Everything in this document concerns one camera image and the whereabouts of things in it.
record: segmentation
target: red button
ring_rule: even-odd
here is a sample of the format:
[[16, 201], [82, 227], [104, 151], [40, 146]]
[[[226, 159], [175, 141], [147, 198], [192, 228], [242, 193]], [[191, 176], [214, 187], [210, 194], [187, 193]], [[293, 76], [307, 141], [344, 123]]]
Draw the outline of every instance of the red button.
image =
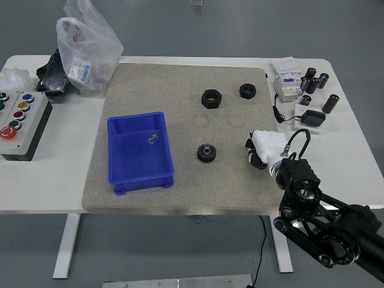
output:
[[0, 137], [12, 141], [16, 137], [16, 129], [12, 126], [6, 126], [0, 131]]

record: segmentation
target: black capacitor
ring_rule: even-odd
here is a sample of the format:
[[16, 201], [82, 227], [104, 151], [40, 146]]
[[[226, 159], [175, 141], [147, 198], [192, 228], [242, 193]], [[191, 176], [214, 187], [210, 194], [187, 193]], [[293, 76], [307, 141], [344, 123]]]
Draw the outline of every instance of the black capacitor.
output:
[[309, 78], [301, 77], [301, 84], [300, 84], [301, 92], [304, 93], [304, 91], [308, 87], [309, 83], [310, 83], [310, 79]]
[[312, 79], [315, 74], [316, 74], [316, 69], [315, 68], [308, 68], [304, 77]]
[[324, 86], [325, 86], [325, 84], [326, 84], [326, 82], [327, 82], [328, 79], [329, 79], [329, 75], [326, 74], [326, 73], [322, 73], [322, 74], [320, 74], [319, 79], [320, 79], [319, 89], [323, 89]]
[[316, 88], [319, 87], [319, 84], [320, 84], [319, 78], [313, 77], [305, 90], [306, 93], [313, 94]]
[[333, 110], [339, 100], [340, 98], [336, 94], [332, 94], [331, 96], [329, 96], [328, 100], [323, 106], [323, 112], [326, 114], [330, 114], [330, 112]]
[[312, 99], [309, 95], [303, 95], [303, 97], [301, 97], [301, 99], [300, 99], [299, 104], [308, 106], [311, 103], [311, 101], [312, 101]]

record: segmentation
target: black gear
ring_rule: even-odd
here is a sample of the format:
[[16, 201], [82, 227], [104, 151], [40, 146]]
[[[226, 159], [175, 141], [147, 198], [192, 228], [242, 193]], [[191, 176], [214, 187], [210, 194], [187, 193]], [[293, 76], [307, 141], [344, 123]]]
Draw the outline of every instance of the black gear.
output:
[[216, 158], [216, 148], [210, 144], [201, 144], [197, 149], [197, 157], [203, 163], [209, 163]]

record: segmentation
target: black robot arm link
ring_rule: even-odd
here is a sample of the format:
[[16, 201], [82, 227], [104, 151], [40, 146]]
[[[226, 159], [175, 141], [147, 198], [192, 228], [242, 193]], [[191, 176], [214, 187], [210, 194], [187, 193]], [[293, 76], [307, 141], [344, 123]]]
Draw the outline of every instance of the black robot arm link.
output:
[[277, 230], [327, 268], [355, 262], [384, 283], [384, 238], [377, 234], [381, 222], [368, 206], [323, 194], [305, 159], [284, 159], [276, 182], [285, 190], [280, 217], [274, 220]]

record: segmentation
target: label on plastic bag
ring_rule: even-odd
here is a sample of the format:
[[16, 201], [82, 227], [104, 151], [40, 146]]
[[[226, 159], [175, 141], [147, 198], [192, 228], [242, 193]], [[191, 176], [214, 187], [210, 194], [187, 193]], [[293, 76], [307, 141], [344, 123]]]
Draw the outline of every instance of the label on plastic bag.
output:
[[91, 66], [84, 62], [73, 61], [70, 74], [68, 76], [75, 81], [86, 82], [90, 69]]

